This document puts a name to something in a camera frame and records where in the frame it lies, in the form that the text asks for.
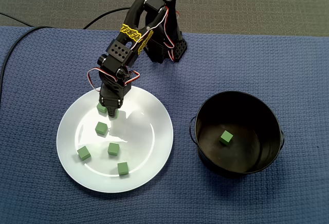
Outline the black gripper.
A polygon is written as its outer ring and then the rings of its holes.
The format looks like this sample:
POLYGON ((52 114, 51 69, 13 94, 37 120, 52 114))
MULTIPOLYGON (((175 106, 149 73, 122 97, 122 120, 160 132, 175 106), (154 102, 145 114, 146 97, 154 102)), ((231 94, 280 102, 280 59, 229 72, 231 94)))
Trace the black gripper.
POLYGON ((122 80, 115 82, 110 76, 99 73, 102 81, 99 101, 107 108, 110 118, 117 118, 119 108, 123 104, 124 96, 131 90, 131 83, 124 85, 122 80))

